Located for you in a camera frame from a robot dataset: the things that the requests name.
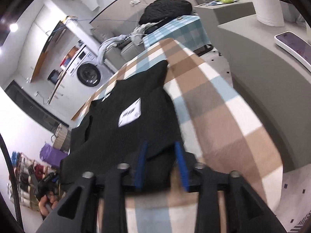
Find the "metal bolt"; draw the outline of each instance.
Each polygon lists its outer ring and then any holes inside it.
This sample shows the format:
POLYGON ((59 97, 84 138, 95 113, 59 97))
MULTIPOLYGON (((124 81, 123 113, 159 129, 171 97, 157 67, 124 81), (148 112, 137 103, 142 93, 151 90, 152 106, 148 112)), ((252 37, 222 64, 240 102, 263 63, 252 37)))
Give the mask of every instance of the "metal bolt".
POLYGON ((230 175, 232 178, 238 178, 241 174, 238 171, 232 171, 230 175))
POLYGON ((204 163, 196 163, 196 164, 194 165, 194 167, 195 167, 196 169, 203 169, 203 168, 205 167, 205 164, 204 164, 204 163))
POLYGON ((82 174, 82 177, 83 178, 87 178, 87 179, 90 179, 93 176, 94 176, 94 173, 92 173, 92 172, 85 172, 85 173, 82 174))
POLYGON ((128 169, 129 167, 130 167, 130 165, 127 163, 118 164, 118 168, 122 169, 122 170, 128 169))

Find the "phone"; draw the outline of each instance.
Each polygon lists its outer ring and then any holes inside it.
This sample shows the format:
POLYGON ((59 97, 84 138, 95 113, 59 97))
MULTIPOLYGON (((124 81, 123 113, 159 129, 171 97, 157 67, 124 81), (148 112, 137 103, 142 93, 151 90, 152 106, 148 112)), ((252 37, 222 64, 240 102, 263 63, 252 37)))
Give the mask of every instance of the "phone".
POLYGON ((284 32, 274 36, 276 44, 293 55, 311 72, 311 45, 293 32, 284 32))

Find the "black shirt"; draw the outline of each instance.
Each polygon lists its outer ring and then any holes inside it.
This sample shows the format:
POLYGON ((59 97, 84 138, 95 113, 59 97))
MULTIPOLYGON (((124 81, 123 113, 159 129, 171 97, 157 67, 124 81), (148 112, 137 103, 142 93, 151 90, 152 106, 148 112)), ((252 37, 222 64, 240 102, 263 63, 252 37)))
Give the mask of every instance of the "black shirt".
POLYGON ((163 89, 166 73, 167 61, 163 60, 147 71, 117 81, 108 98, 91 103, 80 126, 72 130, 70 155, 61 163, 63 189, 85 171, 105 174, 119 163, 133 167, 144 145, 145 189, 169 185, 174 144, 182 139, 174 105, 163 89), (141 115, 119 126, 121 114, 138 99, 141 115))

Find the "purple bag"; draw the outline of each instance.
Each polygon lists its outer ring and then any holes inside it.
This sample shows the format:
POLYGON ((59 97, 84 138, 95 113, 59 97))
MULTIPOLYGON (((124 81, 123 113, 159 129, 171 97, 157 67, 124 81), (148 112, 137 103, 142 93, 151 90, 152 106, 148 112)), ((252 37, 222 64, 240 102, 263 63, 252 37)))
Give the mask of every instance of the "purple bag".
POLYGON ((52 166, 59 166, 60 161, 67 156, 64 152, 53 148, 46 143, 40 151, 40 159, 52 166))

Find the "ceiling light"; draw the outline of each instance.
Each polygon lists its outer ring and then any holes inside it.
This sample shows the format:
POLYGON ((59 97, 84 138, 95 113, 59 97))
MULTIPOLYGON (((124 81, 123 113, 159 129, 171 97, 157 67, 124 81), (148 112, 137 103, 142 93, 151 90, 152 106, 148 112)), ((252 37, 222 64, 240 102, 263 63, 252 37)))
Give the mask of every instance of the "ceiling light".
POLYGON ((18 30, 18 25, 16 23, 10 24, 11 32, 16 32, 18 30))

